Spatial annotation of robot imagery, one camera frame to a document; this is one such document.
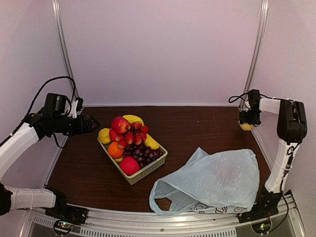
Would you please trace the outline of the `pale yellow wrinkled fruit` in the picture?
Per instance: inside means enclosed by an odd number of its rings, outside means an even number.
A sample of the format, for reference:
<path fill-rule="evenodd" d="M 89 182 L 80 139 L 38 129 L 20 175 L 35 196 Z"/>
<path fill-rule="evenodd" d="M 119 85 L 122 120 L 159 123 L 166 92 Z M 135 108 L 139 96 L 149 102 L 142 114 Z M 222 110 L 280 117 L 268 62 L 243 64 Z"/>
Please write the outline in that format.
<path fill-rule="evenodd" d="M 251 131 L 254 127 L 254 125 L 248 123 L 239 123 L 239 126 L 243 131 Z"/>

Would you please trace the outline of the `dark red fruit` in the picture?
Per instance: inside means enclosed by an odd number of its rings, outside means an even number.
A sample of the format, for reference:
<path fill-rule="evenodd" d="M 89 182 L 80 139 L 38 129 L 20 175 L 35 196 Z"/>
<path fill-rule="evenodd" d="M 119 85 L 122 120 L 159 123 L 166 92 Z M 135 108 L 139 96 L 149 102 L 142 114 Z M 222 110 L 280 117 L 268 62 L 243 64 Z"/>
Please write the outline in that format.
<path fill-rule="evenodd" d="M 116 117 L 111 122 L 111 128 L 117 134 L 125 134 L 129 130 L 130 122 L 122 116 Z"/>

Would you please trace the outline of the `red lychee bunch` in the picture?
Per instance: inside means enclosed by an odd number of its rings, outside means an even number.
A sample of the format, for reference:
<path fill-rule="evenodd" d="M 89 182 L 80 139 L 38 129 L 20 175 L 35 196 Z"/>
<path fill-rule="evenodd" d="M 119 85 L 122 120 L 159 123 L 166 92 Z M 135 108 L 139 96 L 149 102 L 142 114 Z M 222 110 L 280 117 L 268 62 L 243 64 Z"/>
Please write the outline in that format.
<path fill-rule="evenodd" d="M 118 148 L 125 149 L 127 146 L 135 144 L 140 145 L 142 142 L 145 142 L 147 139 L 147 133 L 149 128 L 145 125 L 142 125 L 140 121 L 133 122 L 123 138 L 118 140 Z"/>

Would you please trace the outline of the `beige perforated plastic basket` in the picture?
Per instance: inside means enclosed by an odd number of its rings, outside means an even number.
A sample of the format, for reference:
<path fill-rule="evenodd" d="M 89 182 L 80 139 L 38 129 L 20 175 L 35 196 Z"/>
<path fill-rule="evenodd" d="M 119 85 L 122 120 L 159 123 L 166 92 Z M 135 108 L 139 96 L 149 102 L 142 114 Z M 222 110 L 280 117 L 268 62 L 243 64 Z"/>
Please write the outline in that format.
<path fill-rule="evenodd" d="M 138 172 L 136 172 L 135 174 L 133 175 L 126 175 L 120 168 L 120 162 L 122 161 L 122 159 L 125 157 L 124 155 L 121 157 L 121 158 L 117 158 L 117 159 L 114 159 L 112 158 L 109 154 L 108 154 L 108 146 L 110 145 L 109 144 L 102 144 L 100 141 L 99 143 L 101 144 L 103 150 L 105 151 L 106 155 L 109 157 L 109 159 L 111 160 L 111 162 L 114 164 L 114 166 L 119 170 L 119 172 L 122 174 L 122 176 L 128 181 L 129 184 L 133 185 L 135 184 L 136 182 L 138 182 L 139 180 L 141 180 L 143 177 L 147 176 L 148 174 L 150 174 L 151 172 L 153 172 L 154 170 L 156 170 L 158 167 L 160 167 L 161 165 L 163 165 L 165 163 L 165 157 L 167 156 L 167 150 L 162 147 L 160 144 L 159 144 L 159 148 L 162 149 L 162 151 L 164 152 L 164 154 L 158 158 L 156 161 L 148 164 L 147 166 L 140 166 L 140 170 Z"/>

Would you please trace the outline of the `light blue plastic bag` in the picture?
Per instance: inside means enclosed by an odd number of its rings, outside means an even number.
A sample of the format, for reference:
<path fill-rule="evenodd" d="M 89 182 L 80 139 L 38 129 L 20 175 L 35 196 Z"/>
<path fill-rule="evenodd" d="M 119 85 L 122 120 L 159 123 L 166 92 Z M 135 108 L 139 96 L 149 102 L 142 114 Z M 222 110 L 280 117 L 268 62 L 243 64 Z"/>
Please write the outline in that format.
<path fill-rule="evenodd" d="M 184 212 L 240 214 L 251 211 L 260 172 L 250 149 L 207 154 L 197 148 L 177 171 L 159 178 L 149 205 L 160 216 Z"/>

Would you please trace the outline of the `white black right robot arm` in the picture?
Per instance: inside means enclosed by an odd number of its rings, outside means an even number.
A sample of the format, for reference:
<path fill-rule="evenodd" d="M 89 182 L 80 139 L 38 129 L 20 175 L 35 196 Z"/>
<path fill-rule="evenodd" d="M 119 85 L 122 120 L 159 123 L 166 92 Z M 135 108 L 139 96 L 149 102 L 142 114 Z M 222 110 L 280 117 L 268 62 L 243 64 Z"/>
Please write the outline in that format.
<path fill-rule="evenodd" d="M 292 168 L 296 153 L 307 135 L 305 105 L 300 101 L 268 97 L 257 89 L 240 96 L 244 106 L 239 107 L 239 124 L 257 127 L 261 124 L 262 112 L 278 115 L 276 133 L 279 138 L 276 159 L 265 190 L 269 194 L 280 194 Z"/>

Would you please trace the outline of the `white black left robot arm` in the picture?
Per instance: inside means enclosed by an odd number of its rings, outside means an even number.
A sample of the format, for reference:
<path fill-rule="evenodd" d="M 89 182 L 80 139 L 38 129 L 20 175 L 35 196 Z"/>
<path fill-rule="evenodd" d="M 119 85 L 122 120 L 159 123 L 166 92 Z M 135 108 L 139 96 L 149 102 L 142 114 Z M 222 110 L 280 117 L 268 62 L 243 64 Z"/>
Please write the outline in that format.
<path fill-rule="evenodd" d="M 71 102 L 65 95 L 49 93 L 44 107 L 37 113 L 25 116 L 18 129 L 0 145 L 0 175 L 4 174 L 31 146 L 44 137 L 55 138 L 57 134 L 68 137 L 95 131 L 100 122 L 92 115 L 81 115 L 83 99 Z M 63 192 L 55 189 L 14 188 L 1 184 L 0 213 L 12 210 L 47 208 L 60 219 L 71 215 Z"/>

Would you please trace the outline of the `orange fruit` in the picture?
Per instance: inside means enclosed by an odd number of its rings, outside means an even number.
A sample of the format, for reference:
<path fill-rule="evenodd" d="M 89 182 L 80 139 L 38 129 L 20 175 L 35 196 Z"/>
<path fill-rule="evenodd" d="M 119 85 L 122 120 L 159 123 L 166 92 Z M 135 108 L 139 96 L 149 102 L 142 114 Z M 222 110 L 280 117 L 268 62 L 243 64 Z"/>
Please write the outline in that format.
<path fill-rule="evenodd" d="M 118 147 L 118 143 L 117 142 L 112 142 L 108 146 L 107 151 L 108 151 L 108 154 L 114 159 L 121 158 L 123 156 L 123 153 L 124 153 L 124 150 L 120 149 Z"/>

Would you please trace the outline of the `long yellow fruit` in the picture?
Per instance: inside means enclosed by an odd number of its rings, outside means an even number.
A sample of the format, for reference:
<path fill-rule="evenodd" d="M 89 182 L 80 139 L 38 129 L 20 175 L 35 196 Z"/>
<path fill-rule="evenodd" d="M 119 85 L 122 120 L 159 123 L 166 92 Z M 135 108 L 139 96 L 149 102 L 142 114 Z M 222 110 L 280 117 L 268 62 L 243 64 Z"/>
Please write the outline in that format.
<path fill-rule="evenodd" d="M 129 123 L 134 123 L 134 122 L 139 121 L 139 122 L 141 122 L 142 126 L 144 126 L 143 120 L 140 117 L 136 116 L 136 115 L 124 115 L 122 117 L 124 119 L 128 120 Z"/>

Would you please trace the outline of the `pink red round fruit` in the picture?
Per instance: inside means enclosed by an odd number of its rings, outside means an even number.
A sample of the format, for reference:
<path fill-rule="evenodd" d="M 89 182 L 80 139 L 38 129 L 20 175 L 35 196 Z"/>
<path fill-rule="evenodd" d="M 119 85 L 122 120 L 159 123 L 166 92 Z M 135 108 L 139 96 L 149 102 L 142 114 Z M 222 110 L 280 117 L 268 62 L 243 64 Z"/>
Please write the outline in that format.
<path fill-rule="evenodd" d="M 138 162 L 133 157 L 124 157 L 119 166 L 128 176 L 133 175 L 140 170 Z"/>

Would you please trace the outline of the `dark purple grape bunch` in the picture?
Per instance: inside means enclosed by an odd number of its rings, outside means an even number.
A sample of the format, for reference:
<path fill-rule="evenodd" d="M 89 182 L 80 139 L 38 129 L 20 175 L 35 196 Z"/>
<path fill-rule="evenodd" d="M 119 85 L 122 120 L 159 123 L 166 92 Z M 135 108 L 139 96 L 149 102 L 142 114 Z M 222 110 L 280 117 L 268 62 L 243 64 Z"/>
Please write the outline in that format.
<path fill-rule="evenodd" d="M 152 149 L 150 147 L 146 147 L 143 144 L 127 146 L 123 152 L 124 156 L 133 157 L 134 160 L 136 160 L 138 164 L 143 167 L 156 161 L 163 154 L 164 152 L 162 149 Z"/>

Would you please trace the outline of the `right aluminium frame post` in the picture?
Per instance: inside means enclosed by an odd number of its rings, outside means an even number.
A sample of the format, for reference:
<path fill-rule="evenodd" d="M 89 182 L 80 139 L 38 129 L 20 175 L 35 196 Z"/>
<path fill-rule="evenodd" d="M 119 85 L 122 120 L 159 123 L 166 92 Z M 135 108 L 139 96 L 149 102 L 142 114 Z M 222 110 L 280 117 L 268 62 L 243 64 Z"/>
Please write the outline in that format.
<path fill-rule="evenodd" d="M 260 50 L 262 48 L 262 44 L 264 41 L 268 16 L 269 16 L 269 0 L 262 0 L 254 49 L 253 49 L 253 53 L 252 53 L 252 57 L 250 61 L 250 67 L 248 70 L 248 75 L 247 75 L 243 93 L 248 92 L 251 89 L 251 86 L 253 83 L 254 75 L 255 75 L 256 68 L 259 62 Z"/>

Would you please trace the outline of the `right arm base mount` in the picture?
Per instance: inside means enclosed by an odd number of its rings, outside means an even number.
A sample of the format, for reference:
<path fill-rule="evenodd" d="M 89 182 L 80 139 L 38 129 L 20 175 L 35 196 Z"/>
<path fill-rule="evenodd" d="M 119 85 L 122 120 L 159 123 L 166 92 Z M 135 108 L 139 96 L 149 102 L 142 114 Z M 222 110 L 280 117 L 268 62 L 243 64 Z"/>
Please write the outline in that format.
<path fill-rule="evenodd" d="M 281 194 L 269 192 L 263 187 L 251 211 L 239 214 L 239 223 L 251 222 L 252 230 L 256 234 L 269 234 L 272 230 L 271 217 L 279 213 L 277 205 L 282 198 Z"/>

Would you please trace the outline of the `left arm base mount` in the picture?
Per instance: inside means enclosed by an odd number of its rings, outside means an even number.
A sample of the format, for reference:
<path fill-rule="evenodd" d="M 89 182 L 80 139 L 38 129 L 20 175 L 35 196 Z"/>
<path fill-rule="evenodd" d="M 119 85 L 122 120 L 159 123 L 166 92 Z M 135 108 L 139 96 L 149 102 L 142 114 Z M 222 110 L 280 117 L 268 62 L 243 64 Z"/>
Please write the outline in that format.
<path fill-rule="evenodd" d="M 52 191 L 56 196 L 55 205 L 52 208 L 44 208 L 45 215 L 53 217 L 56 221 L 53 224 L 53 231 L 59 237 L 68 235 L 74 226 L 85 224 L 88 209 L 67 204 L 66 195 L 53 188 Z"/>

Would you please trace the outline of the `front aluminium rail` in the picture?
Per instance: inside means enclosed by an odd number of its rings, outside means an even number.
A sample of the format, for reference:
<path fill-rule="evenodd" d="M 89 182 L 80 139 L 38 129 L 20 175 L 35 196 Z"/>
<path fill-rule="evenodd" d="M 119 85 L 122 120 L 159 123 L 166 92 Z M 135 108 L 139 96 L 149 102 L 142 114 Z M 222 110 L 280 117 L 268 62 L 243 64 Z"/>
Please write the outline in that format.
<path fill-rule="evenodd" d="M 240 223 L 234 214 L 193 212 L 162 217 L 155 213 L 90 208 L 84 224 L 73 226 L 69 237 L 260 237 L 255 230 L 265 223 L 270 237 L 304 237 L 306 231 L 292 195 L 266 219 Z"/>

